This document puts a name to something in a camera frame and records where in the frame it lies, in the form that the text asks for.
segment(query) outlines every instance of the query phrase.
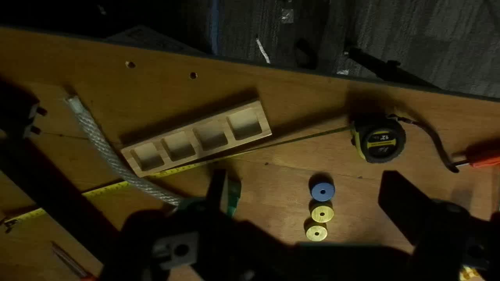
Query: orange screwdriver handle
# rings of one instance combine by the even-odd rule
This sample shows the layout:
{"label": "orange screwdriver handle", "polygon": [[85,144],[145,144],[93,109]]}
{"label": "orange screwdriver handle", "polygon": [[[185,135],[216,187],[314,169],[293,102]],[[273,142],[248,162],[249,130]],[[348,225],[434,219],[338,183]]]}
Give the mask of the orange screwdriver handle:
{"label": "orange screwdriver handle", "polygon": [[474,168],[500,165],[500,149],[470,153],[467,155],[467,160]]}

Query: brass disc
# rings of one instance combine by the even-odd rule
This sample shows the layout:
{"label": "brass disc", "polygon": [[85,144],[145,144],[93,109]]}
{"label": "brass disc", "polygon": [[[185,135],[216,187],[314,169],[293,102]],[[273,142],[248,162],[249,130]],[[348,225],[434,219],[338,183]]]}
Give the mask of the brass disc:
{"label": "brass disc", "polygon": [[318,223],[326,223],[334,217],[334,209],[327,204],[318,204],[311,209],[311,218]]}
{"label": "brass disc", "polygon": [[305,236],[311,241],[321,241],[328,235],[326,225],[313,224],[305,230]]}

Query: screwdriver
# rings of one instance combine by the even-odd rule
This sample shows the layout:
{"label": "screwdriver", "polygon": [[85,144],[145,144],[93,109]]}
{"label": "screwdriver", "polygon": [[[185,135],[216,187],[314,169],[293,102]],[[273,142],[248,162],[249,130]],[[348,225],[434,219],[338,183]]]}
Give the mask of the screwdriver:
{"label": "screwdriver", "polygon": [[63,248],[52,241],[54,254],[76,275],[81,281],[96,281],[92,273],[87,272],[76,260],[74,260]]}
{"label": "screwdriver", "polygon": [[465,151],[465,160],[453,163],[456,167],[470,165],[474,168],[482,168],[500,164],[500,149],[484,149]]}

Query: black cable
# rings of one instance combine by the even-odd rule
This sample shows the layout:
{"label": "black cable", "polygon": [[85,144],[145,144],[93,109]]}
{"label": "black cable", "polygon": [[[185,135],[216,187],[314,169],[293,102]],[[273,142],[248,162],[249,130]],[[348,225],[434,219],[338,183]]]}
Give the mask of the black cable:
{"label": "black cable", "polygon": [[439,158],[441,159],[442,163],[448,170],[450,170],[452,173],[458,173],[460,170],[453,164],[453,161],[450,159],[448,154],[445,151],[445,148],[443,147],[443,142],[441,141],[441,138],[439,137],[438,133],[432,129],[431,126],[424,122],[418,122],[418,121],[413,121],[411,119],[408,119],[406,117],[400,117],[395,114],[391,114],[389,118],[396,118],[398,121],[407,123],[407,124],[413,124],[419,128],[421,128],[424,132],[429,135],[429,137],[432,139],[432,142],[434,143],[434,146],[437,150],[437,154],[439,155]]}

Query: measuring tape blade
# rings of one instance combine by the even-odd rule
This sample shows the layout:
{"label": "measuring tape blade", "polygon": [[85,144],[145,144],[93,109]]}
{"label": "measuring tape blade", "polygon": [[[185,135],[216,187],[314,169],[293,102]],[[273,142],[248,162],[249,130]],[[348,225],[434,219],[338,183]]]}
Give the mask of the measuring tape blade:
{"label": "measuring tape blade", "polygon": [[[340,127],[337,129],[327,130],[324,132],[314,133],[314,134],[310,134],[310,135],[306,135],[306,136],[301,136],[301,137],[297,137],[297,138],[293,138],[293,139],[289,139],[289,140],[279,141],[276,143],[272,143],[272,144],[268,144],[268,145],[264,145],[264,146],[259,146],[256,148],[251,148],[251,149],[248,149],[248,150],[245,150],[242,152],[238,152],[235,154],[227,155],[227,156],[222,156],[222,157],[218,157],[218,158],[214,158],[214,159],[210,159],[210,160],[205,160],[205,161],[201,161],[201,162],[197,162],[197,163],[192,163],[192,164],[188,164],[188,165],[184,165],[184,166],[180,166],[180,167],[166,169],[166,170],[159,171],[159,172],[156,172],[154,174],[148,175],[148,176],[146,176],[146,178],[147,179],[162,179],[162,178],[165,178],[165,177],[168,177],[171,175],[175,175],[175,174],[178,174],[178,173],[186,171],[186,170],[194,169],[194,168],[204,166],[204,165],[207,165],[210,163],[214,163],[214,162],[229,159],[232,157],[240,156],[240,155],[247,154],[247,153],[254,152],[254,151],[258,151],[261,149],[266,149],[266,148],[275,147],[275,146],[284,145],[284,144],[290,144],[290,143],[294,143],[294,142],[298,142],[298,141],[302,141],[302,140],[306,140],[306,139],[311,139],[311,138],[316,138],[316,137],[321,137],[321,136],[326,136],[326,135],[330,135],[330,134],[334,134],[334,133],[344,132],[344,131],[348,131],[350,129],[351,129],[350,126],[345,126],[345,127]],[[130,185],[131,184],[128,183],[127,181],[120,181],[117,183],[112,183],[110,185],[96,188],[94,190],[86,191],[86,192],[82,193],[81,195],[83,195],[84,197],[89,199],[89,198],[92,198],[92,197],[95,197],[98,195],[108,193],[110,191],[116,191],[116,190],[121,190],[121,189],[127,188]],[[32,211],[20,214],[18,216],[6,219],[3,222],[3,225],[5,225],[7,227],[6,232],[8,233],[12,230],[12,227],[14,225],[21,223],[21,222],[24,222],[24,221],[27,221],[27,220],[30,220],[30,219],[40,217],[46,213],[47,212],[45,212],[44,209],[37,208],[37,209],[34,209]]]}

